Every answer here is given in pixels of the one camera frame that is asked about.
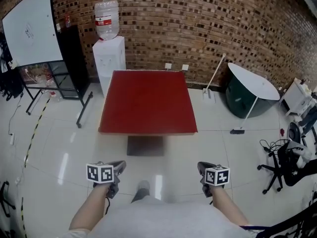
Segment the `yellow and black tape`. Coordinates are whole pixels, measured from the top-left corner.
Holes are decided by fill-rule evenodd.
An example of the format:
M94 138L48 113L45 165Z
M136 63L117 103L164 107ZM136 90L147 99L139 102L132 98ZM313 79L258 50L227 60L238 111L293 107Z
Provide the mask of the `yellow and black tape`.
M25 231L25 225L24 225L24 217L23 217L23 197L22 197L22 202L21 202L21 218L22 218L24 237L27 238L26 231Z
M43 108L43 110L42 110L42 112L41 112L41 115L40 115L39 119L38 119L38 122L36 123L35 129L34 129L34 132L33 132L32 138L31 138L31 142L30 142L30 145L29 145L29 148L28 148L28 151L27 151L27 153L26 153L25 160L24 160L24 167L25 167L25 168L26 168L26 161L28 160L28 157L29 157L29 151L30 151L31 146L32 146L32 142L33 142L33 138L34 138L34 136L35 136L36 129L37 129L38 126L39 126L40 120L41 120L41 118L42 118L42 116L43 116L43 113L44 113L44 111L45 111L45 109L46 109L46 106L48 105L48 102L50 101L50 99L51 99L51 98L49 98L48 101L46 101L45 106L44 106L44 108Z

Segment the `red tabletop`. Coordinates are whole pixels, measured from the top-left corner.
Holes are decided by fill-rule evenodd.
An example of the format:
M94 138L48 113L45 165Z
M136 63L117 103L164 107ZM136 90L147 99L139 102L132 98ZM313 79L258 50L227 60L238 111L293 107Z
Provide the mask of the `red tabletop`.
M128 135L197 132L183 73L114 71L99 132Z

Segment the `dark green trash bin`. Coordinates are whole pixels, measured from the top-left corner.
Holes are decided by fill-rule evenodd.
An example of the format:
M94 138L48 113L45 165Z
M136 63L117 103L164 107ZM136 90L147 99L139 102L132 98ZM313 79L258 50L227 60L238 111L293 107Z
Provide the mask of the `dark green trash bin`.
M256 99L256 96L251 93L234 75L226 89L226 99L230 111L239 118L245 118ZM272 106L268 100L258 98L249 117L256 117L263 114Z

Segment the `bottle label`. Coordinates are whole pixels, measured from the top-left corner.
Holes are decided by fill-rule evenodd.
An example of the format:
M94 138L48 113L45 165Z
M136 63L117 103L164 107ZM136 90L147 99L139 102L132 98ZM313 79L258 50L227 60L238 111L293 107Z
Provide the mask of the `bottle label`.
M111 25L111 15L106 15L102 17L95 17L96 26L106 26Z

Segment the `table base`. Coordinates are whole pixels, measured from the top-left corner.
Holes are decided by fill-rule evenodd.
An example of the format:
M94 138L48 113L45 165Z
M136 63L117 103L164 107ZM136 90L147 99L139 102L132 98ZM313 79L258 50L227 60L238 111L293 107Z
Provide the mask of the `table base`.
M162 136L128 136L128 156L164 155Z

